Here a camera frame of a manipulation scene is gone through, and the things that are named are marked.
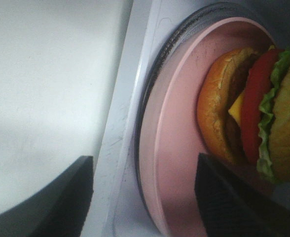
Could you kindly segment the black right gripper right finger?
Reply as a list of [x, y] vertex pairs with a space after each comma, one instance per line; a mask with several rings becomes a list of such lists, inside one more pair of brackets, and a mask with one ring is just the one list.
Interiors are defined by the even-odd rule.
[[290, 237], [290, 210], [200, 153], [195, 195], [209, 237]]

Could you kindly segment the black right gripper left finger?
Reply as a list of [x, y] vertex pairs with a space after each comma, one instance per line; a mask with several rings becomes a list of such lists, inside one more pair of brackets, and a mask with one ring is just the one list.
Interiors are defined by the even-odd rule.
[[78, 237], [93, 195], [93, 157], [81, 156], [57, 178], [0, 214], [0, 237]]

